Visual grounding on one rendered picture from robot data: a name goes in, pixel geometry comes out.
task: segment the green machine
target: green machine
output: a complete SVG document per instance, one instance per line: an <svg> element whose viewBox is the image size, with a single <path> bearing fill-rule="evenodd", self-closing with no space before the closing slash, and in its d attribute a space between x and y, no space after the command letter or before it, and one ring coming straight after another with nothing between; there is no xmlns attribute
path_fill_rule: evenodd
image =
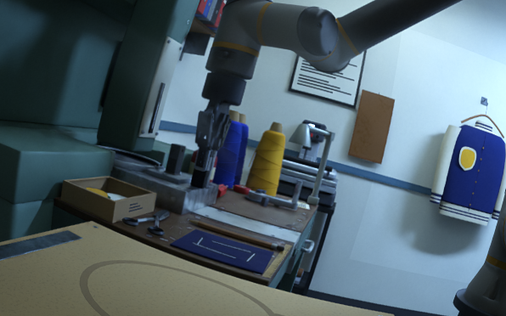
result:
<svg viewBox="0 0 506 316"><path fill-rule="evenodd" d="M164 159L155 136L198 2L0 0L0 241L51 229L63 180L110 174L96 144Z"/></svg>

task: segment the wooden stick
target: wooden stick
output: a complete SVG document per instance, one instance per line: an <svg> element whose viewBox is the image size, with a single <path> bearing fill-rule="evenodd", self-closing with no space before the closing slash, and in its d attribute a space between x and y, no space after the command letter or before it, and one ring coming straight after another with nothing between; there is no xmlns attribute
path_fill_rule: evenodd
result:
<svg viewBox="0 0 506 316"><path fill-rule="evenodd" d="M257 238L253 238L253 237L250 237L250 236L245 236L243 234L234 233L234 232L231 232L230 230L221 229L219 227L216 227L216 226L208 224L208 223L204 223L204 222L201 222L201 221L195 221L194 219L190 219L190 222L193 225L197 225L197 226L199 226L199 227L201 227L203 229L208 229L208 230L213 231L215 233L224 234L225 236L235 238L236 240L246 241L246 242L249 242L251 244L260 245L262 247L266 247L266 248L269 248L269 249L284 251L284 245L278 245L278 244L275 244L275 243L270 243L268 241L259 240Z"/></svg>
<svg viewBox="0 0 506 316"><path fill-rule="evenodd" d="M501 130L499 129L499 127L498 127L498 125L496 124L496 122L495 122L495 121L493 121L493 119L492 119L490 116L486 115L486 114L479 114L479 115L477 115L477 116L471 116L469 119L465 119L465 120L461 121L461 123L465 123L465 122L467 122L468 120L472 120L472 119L474 119L474 118L476 118L476 117L481 117L481 116L484 116L484 117L486 117L487 119L489 119L489 120L493 123L493 125L495 125L495 126L496 126L496 129L499 131L499 133L501 134L501 136L503 136L503 138L504 138L504 135L503 135L503 133L501 132Z"/></svg>

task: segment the white sleeve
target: white sleeve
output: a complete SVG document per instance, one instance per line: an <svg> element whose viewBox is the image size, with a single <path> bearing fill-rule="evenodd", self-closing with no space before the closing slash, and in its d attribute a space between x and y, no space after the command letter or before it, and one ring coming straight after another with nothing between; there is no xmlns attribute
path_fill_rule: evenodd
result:
<svg viewBox="0 0 506 316"><path fill-rule="evenodd" d="M501 208L503 207L504 190L506 190L506 159L504 160L503 181L501 181L501 187L499 188L498 200L496 201L496 205L494 207L494 212L492 213L493 219L499 218L499 213L501 212Z"/></svg>
<svg viewBox="0 0 506 316"><path fill-rule="evenodd" d="M434 183L432 184L432 194L430 195L430 201L433 203L441 203L441 197L447 182L448 170L450 169L450 162L452 162L453 149L455 148L455 143L457 143L459 133L460 127L450 125L443 138L439 150L439 158L437 159Z"/></svg>

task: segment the blue and white jacket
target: blue and white jacket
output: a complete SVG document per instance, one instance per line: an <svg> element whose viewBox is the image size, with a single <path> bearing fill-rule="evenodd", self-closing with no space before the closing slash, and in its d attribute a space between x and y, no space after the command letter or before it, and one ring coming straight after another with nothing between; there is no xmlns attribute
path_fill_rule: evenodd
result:
<svg viewBox="0 0 506 316"><path fill-rule="evenodd" d="M441 144L430 201L449 217L487 226L506 190L506 144L492 127L450 125Z"/></svg>

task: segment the blue thread spool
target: blue thread spool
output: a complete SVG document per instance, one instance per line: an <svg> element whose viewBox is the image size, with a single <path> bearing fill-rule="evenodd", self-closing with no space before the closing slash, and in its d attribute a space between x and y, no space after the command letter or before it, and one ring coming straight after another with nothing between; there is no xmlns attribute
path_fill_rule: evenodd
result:
<svg viewBox="0 0 506 316"><path fill-rule="evenodd" d="M245 165L246 147L248 146L248 137L250 134L250 128L246 125L246 116L244 114L240 115L240 124L242 125L243 133L241 137L239 159L237 161L237 171L235 172L235 181L233 184L240 184L241 182L241 177L243 175L243 166Z"/></svg>
<svg viewBox="0 0 506 316"><path fill-rule="evenodd" d="M225 184L229 188L233 187L239 159L242 132L243 127L241 123L232 121L228 129L227 137L225 138L225 143L223 147L218 150L218 163L216 165L216 174L212 181L213 183Z"/></svg>

